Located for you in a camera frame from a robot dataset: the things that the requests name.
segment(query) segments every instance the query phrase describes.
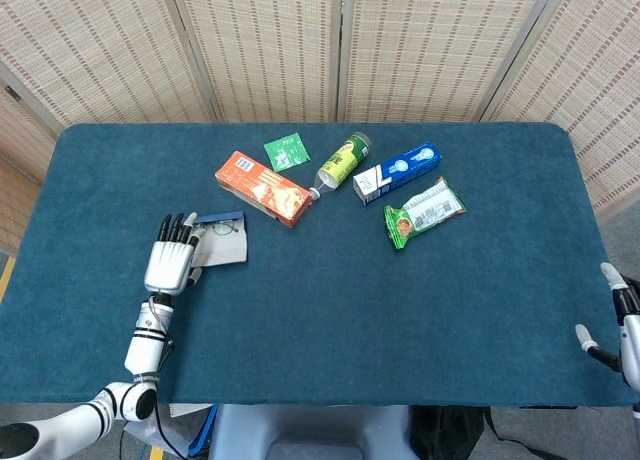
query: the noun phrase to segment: plastic bottle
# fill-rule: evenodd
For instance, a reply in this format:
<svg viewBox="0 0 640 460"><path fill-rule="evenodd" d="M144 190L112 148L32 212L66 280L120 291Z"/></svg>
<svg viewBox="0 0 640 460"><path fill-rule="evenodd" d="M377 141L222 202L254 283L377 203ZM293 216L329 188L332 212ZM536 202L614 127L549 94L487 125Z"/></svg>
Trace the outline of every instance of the plastic bottle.
<svg viewBox="0 0 640 460"><path fill-rule="evenodd" d="M313 187L309 189L313 200L332 192L344 181L354 168L369 154L371 140L364 133L352 134L336 153L320 167Z"/></svg>

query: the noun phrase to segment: yellow floor marking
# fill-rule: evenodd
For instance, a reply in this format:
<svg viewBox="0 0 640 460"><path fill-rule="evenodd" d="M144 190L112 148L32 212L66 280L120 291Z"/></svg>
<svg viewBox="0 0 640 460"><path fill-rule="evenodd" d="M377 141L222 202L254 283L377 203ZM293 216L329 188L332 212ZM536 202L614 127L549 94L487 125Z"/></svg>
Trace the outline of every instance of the yellow floor marking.
<svg viewBox="0 0 640 460"><path fill-rule="evenodd" d="M151 447L151 455L149 460L162 460L164 458L164 451L158 447Z"/></svg>
<svg viewBox="0 0 640 460"><path fill-rule="evenodd" d="M14 257L9 257L7 259L7 264L4 266L4 272L2 272L2 277L0 277L0 303L2 303L4 292L7 291L7 285L9 285L9 279L11 278L11 272L13 272L13 266L15 264L16 259Z"/></svg>

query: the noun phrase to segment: gray chair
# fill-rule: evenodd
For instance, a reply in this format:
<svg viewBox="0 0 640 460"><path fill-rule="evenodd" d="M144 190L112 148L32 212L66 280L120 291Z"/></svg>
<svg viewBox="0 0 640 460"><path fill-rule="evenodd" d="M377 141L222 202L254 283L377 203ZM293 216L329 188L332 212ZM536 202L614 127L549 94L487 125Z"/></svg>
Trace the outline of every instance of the gray chair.
<svg viewBox="0 0 640 460"><path fill-rule="evenodd" d="M210 460L417 460L409 407L221 405Z"/></svg>

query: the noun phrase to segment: table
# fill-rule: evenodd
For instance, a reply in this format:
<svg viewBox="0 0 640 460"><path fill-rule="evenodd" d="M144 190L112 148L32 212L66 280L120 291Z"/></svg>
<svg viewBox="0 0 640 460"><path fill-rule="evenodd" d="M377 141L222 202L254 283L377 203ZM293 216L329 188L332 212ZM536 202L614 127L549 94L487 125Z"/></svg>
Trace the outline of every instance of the table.
<svg viewBox="0 0 640 460"><path fill-rule="evenodd" d="M368 206L350 181L288 229L218 187L234 150L298 132L310 185L352 132L369 168L421 142L436 171ZM444 175L468 212L395 251L384 205ZM550 124L77 125L61 136L0 307L0 401L92 398L122 366L162 217L244 209L248 262L176 302L162 401L618 405L606 260L567 134Z"/></svg>

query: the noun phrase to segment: orange box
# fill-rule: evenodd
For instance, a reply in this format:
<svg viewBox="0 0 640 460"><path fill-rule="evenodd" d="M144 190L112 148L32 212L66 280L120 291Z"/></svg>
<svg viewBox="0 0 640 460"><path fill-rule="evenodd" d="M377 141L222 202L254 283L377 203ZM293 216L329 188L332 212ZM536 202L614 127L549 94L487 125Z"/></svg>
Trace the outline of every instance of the orange box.
<svg viewBox="0 0 640 460"><path fill-rule="evenodd" d="M225 190L259 208L267 215L293 227L311 205L311 193L242 152L233 152L216 172Z"/></svg>

